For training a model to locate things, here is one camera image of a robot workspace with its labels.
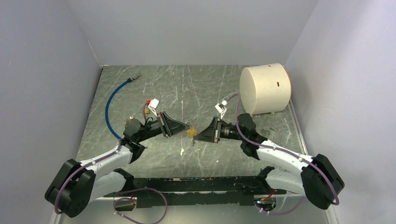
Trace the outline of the brass padlock with key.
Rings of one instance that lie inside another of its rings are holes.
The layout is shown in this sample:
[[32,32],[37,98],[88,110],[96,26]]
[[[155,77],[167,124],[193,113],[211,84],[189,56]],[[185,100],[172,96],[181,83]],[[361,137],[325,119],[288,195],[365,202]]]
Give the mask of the brass padlock with key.
[[131,115],[129,118],[126,119],[126,123],[132,121],[133,119],[134,119],[134,116]]

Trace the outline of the cream cylindrical container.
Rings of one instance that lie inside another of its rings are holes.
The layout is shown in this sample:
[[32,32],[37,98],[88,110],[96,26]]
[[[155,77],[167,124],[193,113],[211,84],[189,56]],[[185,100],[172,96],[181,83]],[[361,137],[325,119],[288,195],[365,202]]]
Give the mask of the cream cylindrical container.
[[288,72],[280,63],[245,67],[239,93],[244,110],[251,115],[280,112],[291,98]]

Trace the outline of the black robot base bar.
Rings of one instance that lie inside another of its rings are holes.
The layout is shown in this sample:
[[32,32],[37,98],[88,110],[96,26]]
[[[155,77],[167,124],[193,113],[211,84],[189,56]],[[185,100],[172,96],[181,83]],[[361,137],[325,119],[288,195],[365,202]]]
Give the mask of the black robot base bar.
[[138,208],[170,206],[238,204],[253,205],[255,200],[286,194],[285,190],[272,190],[257,176],[186,177],[186,178],[135,178],[128,190],[134,193]]

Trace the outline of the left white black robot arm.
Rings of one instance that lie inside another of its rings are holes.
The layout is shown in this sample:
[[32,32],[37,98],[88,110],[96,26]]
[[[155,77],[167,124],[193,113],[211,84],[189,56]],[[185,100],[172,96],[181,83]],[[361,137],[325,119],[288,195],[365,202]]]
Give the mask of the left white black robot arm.
[[142,141],[163,135],[171,137],[191,128],[191,124],[170,118],[160,112],[145,123],[130,117],[123,138],[115,148],[91,159],[67,160],[45,192],[44,198],[57,214],[76,217],[87,205],[104,195],[118,192],[128,196],[134,189],[134,177],[122,167],[133,163],[146,149]]

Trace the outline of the small brass padlock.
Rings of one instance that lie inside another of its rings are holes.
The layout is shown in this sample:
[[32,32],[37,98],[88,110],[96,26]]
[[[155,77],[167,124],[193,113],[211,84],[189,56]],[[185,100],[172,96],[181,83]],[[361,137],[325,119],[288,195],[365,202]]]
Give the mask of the small brass padlock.
[[190,138],[193,138],[194,136],[196,136],[196,135],[198,134],[198,132],[197,132],[197,130],[196,130],[195,127],[189,128],[188,130],[186,130],[186,133],[187,133],[187,135],[188,135]]

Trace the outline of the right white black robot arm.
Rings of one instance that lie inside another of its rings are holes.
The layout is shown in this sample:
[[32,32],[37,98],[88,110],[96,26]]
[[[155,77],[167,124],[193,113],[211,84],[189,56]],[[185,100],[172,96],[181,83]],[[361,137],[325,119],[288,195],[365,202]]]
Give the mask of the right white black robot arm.
[[322,154],[310,156],[283,148],[256,131],[256,124],[248,113],[237,116],[235,124],[214,117],[211,124],[196,134],[195,141],[218,143],[220,139],[239,140],[248,157],[277,165],[264,169],[259,175],[257,189],[264,194],[282,189],[300,194],[317,208],[326,210],[339,204],[339,193],[345,183]]

